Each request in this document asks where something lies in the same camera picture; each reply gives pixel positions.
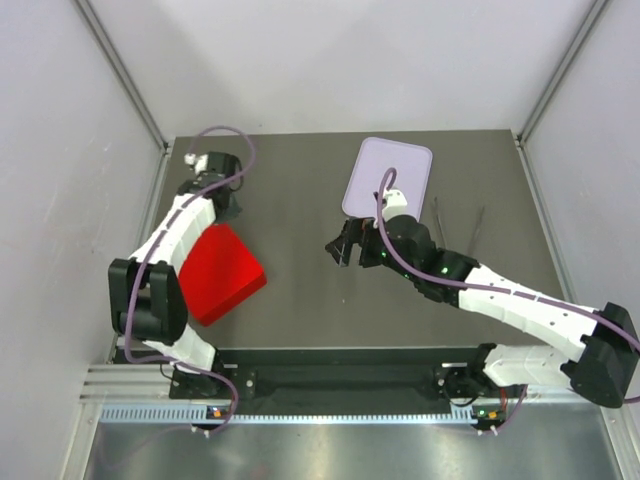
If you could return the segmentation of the red box lid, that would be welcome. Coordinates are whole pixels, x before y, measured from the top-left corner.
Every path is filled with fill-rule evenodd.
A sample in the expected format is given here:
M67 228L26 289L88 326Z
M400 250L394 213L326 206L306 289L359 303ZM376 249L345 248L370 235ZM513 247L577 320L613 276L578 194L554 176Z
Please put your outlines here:
M196 241L178 275L189 313L209 327L266 286L262 265L227 224Z

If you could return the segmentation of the metal tongs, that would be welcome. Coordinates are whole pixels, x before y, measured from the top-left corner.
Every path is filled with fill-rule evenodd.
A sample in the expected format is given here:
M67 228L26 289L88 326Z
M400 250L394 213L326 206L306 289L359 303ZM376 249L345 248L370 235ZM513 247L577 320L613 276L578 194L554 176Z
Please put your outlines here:
M458 211L449 212L435 196L431 202L436 233L444 249L458 248L467 256L474 256L486 217L486 206L475 211L474 217L469 212L461 215Z

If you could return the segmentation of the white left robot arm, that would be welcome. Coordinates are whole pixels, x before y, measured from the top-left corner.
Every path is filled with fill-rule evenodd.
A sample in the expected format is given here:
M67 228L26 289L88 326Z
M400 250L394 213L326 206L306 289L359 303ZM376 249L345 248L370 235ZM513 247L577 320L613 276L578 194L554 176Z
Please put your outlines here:
M111 322L192 374L192 384L205 396L226 387L227 374L216 366L218 352L188 323L188 309L178 276L196 242L212 225L240 212L234 189L224 185L200 196L199 191L237 174L237 156L209 152L187 154L194 177L176 191L170 209L151 236L125 259L108 268Z

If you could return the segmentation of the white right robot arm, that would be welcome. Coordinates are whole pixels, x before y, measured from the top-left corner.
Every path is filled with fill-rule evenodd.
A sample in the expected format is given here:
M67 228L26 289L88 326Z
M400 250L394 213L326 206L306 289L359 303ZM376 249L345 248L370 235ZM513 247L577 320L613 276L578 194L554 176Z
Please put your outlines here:
M599 406L619 408L639 363L629 312L557 300L512 282L467 255L436 245L429 230L401 215L378 228L371 218L345 221L326 252L348 266L354 247L363 268L384 266L427 299L498 320L540 340L534 347L483 344L467 368L467 384L487 396L514 385L568 388Z

